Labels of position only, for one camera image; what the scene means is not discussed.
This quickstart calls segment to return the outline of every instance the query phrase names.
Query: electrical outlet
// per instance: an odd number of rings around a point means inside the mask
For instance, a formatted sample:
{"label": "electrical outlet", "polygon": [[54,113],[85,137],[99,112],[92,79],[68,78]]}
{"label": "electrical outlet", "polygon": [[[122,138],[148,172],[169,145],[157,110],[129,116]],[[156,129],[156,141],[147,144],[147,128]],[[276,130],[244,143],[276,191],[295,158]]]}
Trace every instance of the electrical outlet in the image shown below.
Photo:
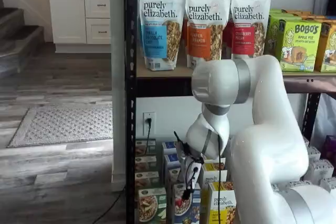
{"label": "electrical outlet", "polygon": [[144,112],[143,113],[143,135],[145,137],[148,136],[148,129],[149,129],[149,125],[148,123],[146,123],[146,119],[147,118],[151,118],[152,119],[152,124],[151,124],[151,132],[150,132],[150,136],[155,134],[155,112]]}

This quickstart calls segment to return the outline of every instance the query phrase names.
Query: wooden floor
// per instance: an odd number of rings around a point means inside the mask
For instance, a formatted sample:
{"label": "wooden floor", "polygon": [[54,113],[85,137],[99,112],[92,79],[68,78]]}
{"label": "wooden floor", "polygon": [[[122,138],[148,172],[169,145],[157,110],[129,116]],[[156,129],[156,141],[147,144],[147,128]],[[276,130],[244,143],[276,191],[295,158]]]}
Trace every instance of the wooden floor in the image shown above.
{"label": "wooden floor", "polygon": [[[0,223],[90,224],[116,199],[112,140],[6,148],[26,111],[111,103],[109,54],[44,46],[22,73],[0,79]],[[99,223],[125,223],[124,196]]]}

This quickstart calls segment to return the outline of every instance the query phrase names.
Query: vanilla chocolate granola bag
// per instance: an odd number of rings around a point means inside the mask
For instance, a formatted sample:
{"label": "vanilla chocolate granola bag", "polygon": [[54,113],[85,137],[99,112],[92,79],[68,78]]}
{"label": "vanilla chocolate granola bag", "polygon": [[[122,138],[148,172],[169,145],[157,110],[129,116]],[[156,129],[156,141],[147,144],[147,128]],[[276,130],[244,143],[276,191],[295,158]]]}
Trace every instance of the vanilla chocolate granola bag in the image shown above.
{"label": "vanilla chocolate granola bag", "polygon": [[185,0],[140,0],[142,46],[152,71],[176,67]]}
{"label": "vanilla chocolate granola bag", "polygon": [[271,0],[232,0],[232,58],[263,55]]}
{"label": "vanilla chocolate granola bag", "polygon": [[220,60],[230,0],[186,0],[185,9],[188,67],[194,69],[202,61]]}

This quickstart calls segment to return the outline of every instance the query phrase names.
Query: staircase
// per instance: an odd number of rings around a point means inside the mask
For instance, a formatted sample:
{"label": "staircase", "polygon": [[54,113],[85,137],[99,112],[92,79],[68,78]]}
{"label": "staircase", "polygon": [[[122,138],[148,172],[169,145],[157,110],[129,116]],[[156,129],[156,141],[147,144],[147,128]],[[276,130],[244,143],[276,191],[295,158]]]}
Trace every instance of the staircase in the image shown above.
{"label": "staircase", "polygon": [[20,72],[43,42],[43,27],[26,26],[23,10],[0,0],[0,78]]}

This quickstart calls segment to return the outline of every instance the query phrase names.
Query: doormat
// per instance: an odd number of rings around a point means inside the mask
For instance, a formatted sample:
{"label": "doormat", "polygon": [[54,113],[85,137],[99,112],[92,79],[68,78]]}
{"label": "doormat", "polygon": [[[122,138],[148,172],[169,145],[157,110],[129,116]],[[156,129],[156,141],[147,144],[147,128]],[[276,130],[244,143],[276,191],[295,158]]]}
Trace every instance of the doormat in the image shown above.
{"label": "doormat", "polygon": [[8,145],[24,147],[112,138],[112,105],[52,105],[30,108]]}

